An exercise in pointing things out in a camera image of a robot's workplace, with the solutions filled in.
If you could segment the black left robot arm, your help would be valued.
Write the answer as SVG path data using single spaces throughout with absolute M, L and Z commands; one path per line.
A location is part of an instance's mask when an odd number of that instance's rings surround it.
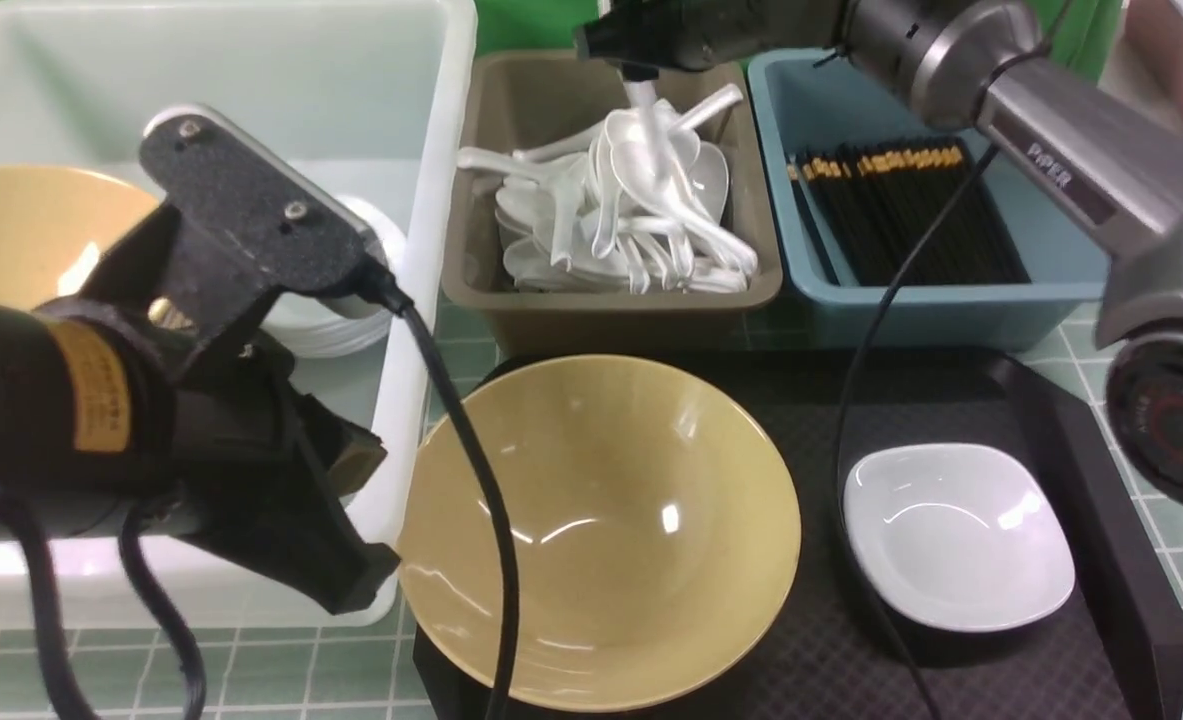
M 394 575 L 336 479 L 384 459 L 370 429 L 291 387 L 261 332 L 284 292 L 340 299 L 373 277 L 371 228 L 334 200 L 166 199 L 75 296 L 0 306 L 0 537 L 121 536 L 143 573 L 166 536 L 313 599 L 370 605 Z

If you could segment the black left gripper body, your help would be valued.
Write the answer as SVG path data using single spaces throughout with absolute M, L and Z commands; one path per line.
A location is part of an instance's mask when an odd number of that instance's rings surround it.
M 253 252 L 244 238 L 261 232 Z M 291 387 L 259 333 L 287 236 L 221 229 L 164 201 L 88 286 L 38 310 L 62 357 L 62 430 L 35 478 L 52 538 L 162 534 L 295 589 L 331 615 L 370 607 L 396 566 L 341 507 L 379 437 Z

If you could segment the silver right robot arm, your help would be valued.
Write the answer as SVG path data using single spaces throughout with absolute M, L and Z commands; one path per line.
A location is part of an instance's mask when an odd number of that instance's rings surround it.
M 971 127 L 1108 258 L 1098 348 L 1108 428 L 1183 506 L 1183 138 L 1051 61 L 1022 1 L 614 1 L 583 59 L 697 73 L 832 47 L 926 127 Z

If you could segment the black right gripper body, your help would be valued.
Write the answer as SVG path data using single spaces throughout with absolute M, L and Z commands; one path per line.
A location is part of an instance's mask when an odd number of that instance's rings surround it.
M 582 59 L 700 73 L 768 51 L 841 41 L 847 1 L 614 1 L 574 30 Z

